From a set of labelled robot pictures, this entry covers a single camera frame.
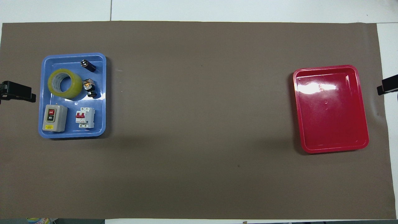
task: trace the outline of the white table surface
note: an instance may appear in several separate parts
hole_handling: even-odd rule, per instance
[[[398,74],[397,0],[0,1],[0,24],[110,20],[377,23],[383,78]],[[386,94],[384,99],[390,140],[395,207],[398,214],[397,93]],[[304,222],[305,220],[112,219],[106,220],[106,224],[221,224],[242,223],[243,221],[273,223]]]

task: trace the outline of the circuit breaker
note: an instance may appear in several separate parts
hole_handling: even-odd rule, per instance
[[[76,123],[79,123],[79,128],[94,128],[94,114],[96,110],[90,107],[81,107],[76,111]]]

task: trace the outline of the gray switch box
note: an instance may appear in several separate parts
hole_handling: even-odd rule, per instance
[[[43,131],[63,132],[68,108],[61,105],[46,105],[43,117]]]

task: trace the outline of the clear packing tape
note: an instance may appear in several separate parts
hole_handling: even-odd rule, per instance
[[[66,91],[61,90],[61,82],[64,78],[70,77],[70,87]],[[68,69],[55,70],[48,79],[47,86],[52,94],[65,99],[72,99],[82,91],[82,78]]]

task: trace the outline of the brown paper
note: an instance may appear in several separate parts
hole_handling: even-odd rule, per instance
[[[2,102],[0,218],[396,218],[375,24],[3,24],[1,81],[39,100],[44,57],[89,52],[108,59],[100,138],[44,139],[38,102]],[[292,73],[345,64],[369,146],[309,155]]]

